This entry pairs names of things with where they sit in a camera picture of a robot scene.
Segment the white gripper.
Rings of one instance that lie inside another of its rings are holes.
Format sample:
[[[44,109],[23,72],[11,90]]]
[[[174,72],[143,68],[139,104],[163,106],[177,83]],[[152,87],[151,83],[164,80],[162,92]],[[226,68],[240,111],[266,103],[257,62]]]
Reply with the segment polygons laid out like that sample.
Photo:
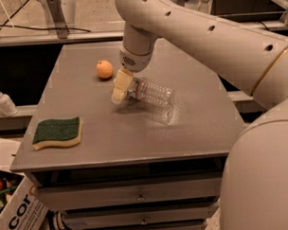
[[[114,79],[114,90],[111,96],[111,100],[116,105],[125,99],[127,91],[134,80],[133,73],[143,71],[149,64],[152,55],[153,53],[135,55],[124,46],[120,48],[119,61],[124,68],[120,68],[117,71],[117,76]]]

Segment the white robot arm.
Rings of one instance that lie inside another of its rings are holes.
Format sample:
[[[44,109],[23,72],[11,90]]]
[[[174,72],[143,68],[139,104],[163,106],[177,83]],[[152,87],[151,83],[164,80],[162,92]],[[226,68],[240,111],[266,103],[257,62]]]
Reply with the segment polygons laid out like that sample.
[[[222,176],[221,230],[288,230],[288,37],[185,9],[171,0],[116,0],[120,61],[149,63],[161,37],[265,108],[233,144]]]

